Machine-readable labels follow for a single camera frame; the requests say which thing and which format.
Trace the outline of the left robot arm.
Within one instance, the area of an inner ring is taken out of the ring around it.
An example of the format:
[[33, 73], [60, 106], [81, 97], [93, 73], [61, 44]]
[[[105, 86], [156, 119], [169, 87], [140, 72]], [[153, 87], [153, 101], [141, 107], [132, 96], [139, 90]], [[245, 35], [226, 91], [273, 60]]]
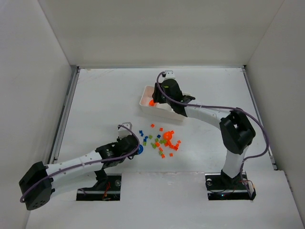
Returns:
[[20, 202], [29, 211], [36, 210], [55, 196], [72, 190], [100, 189], [108, 185], [105, 169], [143, 151], [134, 135], [117, 139], [75, 159], [57, 164], [34, 163], [19, 181]]

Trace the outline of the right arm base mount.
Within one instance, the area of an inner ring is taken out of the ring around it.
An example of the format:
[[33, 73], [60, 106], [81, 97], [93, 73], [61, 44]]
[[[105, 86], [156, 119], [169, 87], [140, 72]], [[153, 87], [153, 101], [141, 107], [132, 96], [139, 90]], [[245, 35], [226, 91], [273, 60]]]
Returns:
[[221, 173], [205, 174], [205, 186], [208, 200], [254, 200], [256, 190], [245, 172], [230, 179]]

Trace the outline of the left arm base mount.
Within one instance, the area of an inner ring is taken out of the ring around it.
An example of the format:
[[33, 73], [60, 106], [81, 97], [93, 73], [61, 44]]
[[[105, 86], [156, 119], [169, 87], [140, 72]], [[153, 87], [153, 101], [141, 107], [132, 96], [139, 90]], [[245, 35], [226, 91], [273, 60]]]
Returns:
[[108, 174], [106, 181], [97, 182], [91, 188], [77, 190], [76, 201], [120, 201], [121, 174]]

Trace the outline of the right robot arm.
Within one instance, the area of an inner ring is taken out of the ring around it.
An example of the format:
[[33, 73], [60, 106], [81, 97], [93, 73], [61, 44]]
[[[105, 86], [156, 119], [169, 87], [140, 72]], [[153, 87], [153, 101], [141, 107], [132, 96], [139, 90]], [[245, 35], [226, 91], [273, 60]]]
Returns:
[[221, 170], [221, 179], [226, 184], [233, 184], [240, 180], [240, 168], [245, 152], [256, 135], [243, 112], [191, 104], [190, 102], [194, 101], [195, 98], [184, 95], [174, 79], [155, 83], [152, 98], [155, 103], [168, 104], [179, 115], [198, 119], [218, 128], [227, 149], [225, 163]]

